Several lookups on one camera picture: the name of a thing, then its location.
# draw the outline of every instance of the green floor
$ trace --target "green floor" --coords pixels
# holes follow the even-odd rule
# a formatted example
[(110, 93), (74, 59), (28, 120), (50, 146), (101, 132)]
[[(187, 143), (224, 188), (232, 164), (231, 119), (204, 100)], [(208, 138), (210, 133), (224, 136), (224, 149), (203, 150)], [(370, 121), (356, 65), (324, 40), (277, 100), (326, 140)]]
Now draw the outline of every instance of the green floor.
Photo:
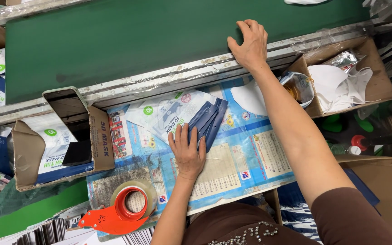
[(87, 185), (82, 181), (69, 187), (60, 195), (31, 204), (0, 218), (0, 237), (22, 231), (27, 226), (43, 221), (62, 209), (87, 200)]

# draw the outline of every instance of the orange tape dispenser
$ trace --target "orange tape dispenser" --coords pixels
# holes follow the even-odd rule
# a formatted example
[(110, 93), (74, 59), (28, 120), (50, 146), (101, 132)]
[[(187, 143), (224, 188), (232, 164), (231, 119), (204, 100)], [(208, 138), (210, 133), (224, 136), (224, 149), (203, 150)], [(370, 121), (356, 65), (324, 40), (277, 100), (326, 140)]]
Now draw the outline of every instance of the orange tape dispenser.
[[(131, 212), (125, 200), (133, 192), (143, 194), (145, 205), (137, 213)], [(110, 207), (90, 210), (79, 221), (79, 227), (92, 227), (113, 235), (124, 235), (137, 230), (154, 212), (157, 205), (155, 187), (147, 180), (128, 181), (116, 188), (112, 194)]]

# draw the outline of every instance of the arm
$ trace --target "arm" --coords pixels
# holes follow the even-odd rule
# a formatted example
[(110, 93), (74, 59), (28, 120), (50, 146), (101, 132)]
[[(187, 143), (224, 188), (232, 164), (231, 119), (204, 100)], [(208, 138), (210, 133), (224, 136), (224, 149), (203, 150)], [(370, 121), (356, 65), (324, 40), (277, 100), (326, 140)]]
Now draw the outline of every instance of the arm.
[(194, 127), (191, 132), (190, 145), (187, 143), (188, 130), (188, 123), (182, 128), (178, 125), (175, 141), (172, 133), (169, 133), (169, 145), (175, 154), (179, 174), (166, 208), (155, 227), (151, 245), (162, 245), (164, 241), (167, 241), (168, 245), (181, 245), (182, 242), (190, 194), (199, 173), (203, 170), (206, 155), (205, 137), (200, 140), (198, 153), (197, 129)]
[(254, 20), (238, 21), (244, 43), (228, 37), (237, 61), (255, 78), (264, 97), (270, 123), (279, 138), (308, 206), (329, 190), (355, 188), (332, 155), (313, 120), (297, 103), (266, 63), (267, 32)]

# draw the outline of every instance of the packing tape roll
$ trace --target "packing tape roll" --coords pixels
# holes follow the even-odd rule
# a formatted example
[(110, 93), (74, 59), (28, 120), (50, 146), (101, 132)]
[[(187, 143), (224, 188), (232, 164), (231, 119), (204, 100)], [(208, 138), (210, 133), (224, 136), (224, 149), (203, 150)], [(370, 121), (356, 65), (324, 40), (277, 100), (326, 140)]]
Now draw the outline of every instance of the packing tape roll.
[[(125, 200), (128, 198), (128, 195), (134, 191), (142, 193), (145, 198), (145, 205), (143, 209), (136, 213), (131, 212), (125, 204)], [(118, 214), (125, 217), (128, 221), (136, 221), (146, 218), (152, 214), (157, 206), (157, 191), (147, 180), (140, 179), (127, 181), (116, 188), (112, 194), (110, 205), (116, 205)]]

